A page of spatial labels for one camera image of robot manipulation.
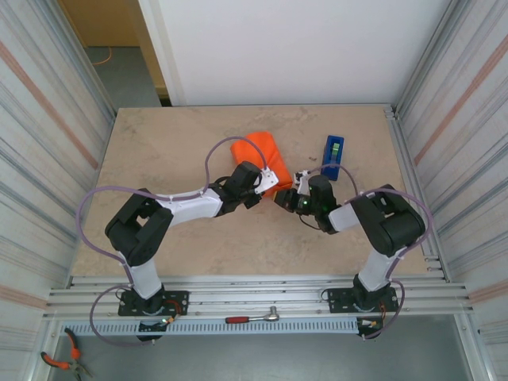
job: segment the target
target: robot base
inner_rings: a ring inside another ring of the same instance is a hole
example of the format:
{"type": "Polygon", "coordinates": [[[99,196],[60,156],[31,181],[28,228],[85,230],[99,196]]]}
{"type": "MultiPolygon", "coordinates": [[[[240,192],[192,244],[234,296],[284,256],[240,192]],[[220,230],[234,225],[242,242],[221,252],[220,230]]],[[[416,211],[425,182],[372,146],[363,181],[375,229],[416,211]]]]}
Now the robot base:
{"type": "Polygon", "coordinates": [[[368,310],[358,307],[352,288],[330,288],[326,291],[331,314],[381,312],[382,304],[384,304],[386,312],[395,312],[398,309],[397,294],[393,287],[389,287],[387,292],[384,292],[380,297],[379,302],[368,310]]]}

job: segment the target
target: orange cloth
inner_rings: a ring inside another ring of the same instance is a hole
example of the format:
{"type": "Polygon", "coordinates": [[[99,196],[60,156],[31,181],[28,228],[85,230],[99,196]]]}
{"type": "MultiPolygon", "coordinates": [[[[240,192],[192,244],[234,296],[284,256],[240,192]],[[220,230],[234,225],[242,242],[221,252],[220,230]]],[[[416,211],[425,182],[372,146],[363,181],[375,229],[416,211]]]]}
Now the orange cloth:
{"type": "MultiPolygon", "coordinates": [[[[275,172],[277,178],[279,179],[277,185],[267,190],[264,196],[271,196],[276,191],[291,188],[291,185],[293,185],[293,179],[286,168],[286,164],[280,155],[279,148],[277,147],[273,136],[268,131],[261,131],[258,133],[250,133],[246,136],[246,138],[251,140],[260,148],[267,160],[268,167],[275,172]]],[[[256,165],[258,168],[263,168],[263,160],[261,159],[260,154],[254,147],[244,140],[236,141],[231,146],[231,153],[233,154],[233,158],[237,164],[242,161],[248,161],[256,165]]]]}

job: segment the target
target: orange pliers handle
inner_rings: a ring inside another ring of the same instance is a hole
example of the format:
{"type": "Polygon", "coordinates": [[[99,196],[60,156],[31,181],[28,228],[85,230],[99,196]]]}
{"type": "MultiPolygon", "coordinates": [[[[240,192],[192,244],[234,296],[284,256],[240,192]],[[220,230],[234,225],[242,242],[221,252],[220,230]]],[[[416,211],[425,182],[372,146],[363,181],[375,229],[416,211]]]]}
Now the orange pliers handle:
{"type": "MultiPolygon", "coordinates": [[[[81,357],[81,352],[78,349],[78,340],[76,339],[74,332],[72,332],[69,328],[66,328],[64,332],[67,334],[67,336],[69,336],[69,339],[71,340],[71,358],[73,360],[77,360],[79,357],[81,357]]],[[[40,357],[47,365],[54,368],[68,370],[71,367],[71,364],[68,362],[55,361],[46,352],[41,352],[40,357]]]]}

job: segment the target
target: beige tabletop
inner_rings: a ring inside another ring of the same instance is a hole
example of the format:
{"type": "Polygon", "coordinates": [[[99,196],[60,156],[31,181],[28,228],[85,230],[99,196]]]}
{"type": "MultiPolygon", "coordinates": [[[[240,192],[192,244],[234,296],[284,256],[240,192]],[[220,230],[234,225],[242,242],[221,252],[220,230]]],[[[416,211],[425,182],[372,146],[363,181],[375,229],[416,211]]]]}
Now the beige tabletop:
{"type": "MultiPolygon", "coordinates": [[[[174,194],[204,185],[204,159],[224,137],[270,131],[291,173],[321,163],[328,135],[344,137],[342,164],[361,190],[392,184],[404,189],[381,106],[238,106],[121,109],[98,186],[146,187],[174,194]]],[[[230,142],[210,160],[211,179],[230,175],[230,142]]],[[[334,183],[338,202],[352,197],[348,177],[334,183]]],[[[85,234],[111,250],[108,221],[129,195],[102,192],[93,198],[85,234]]],[[[271,199],[218,218],[168,230],[156,254],[160,275],[356,274],[370,251],[361,227],[328,235],[304,226],[271,199]]],[[[398,266],[399,274],[426,272],[420,249],[398,266]]],[[[114,260],[81,244],[73,275],[122,275],[114,260]]]]}

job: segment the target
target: corrugated metal wall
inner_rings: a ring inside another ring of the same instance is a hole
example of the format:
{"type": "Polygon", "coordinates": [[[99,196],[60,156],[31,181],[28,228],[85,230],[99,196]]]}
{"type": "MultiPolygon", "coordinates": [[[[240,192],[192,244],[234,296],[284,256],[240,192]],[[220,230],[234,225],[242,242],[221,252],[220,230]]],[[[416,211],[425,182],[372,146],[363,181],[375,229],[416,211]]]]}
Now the corrugated metal wall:
{"type": "Polygon", "coordinates": [[[508,2],[470,1],[441,43],[402,130],[451,276],[508,379],[508,2]]]}
{"type": "Polygon", "coordinates": [[[64,286],[74,210],[114,122],[58,12],[0,2],[0,379],[21,378],[49,290],[64,286]]]}

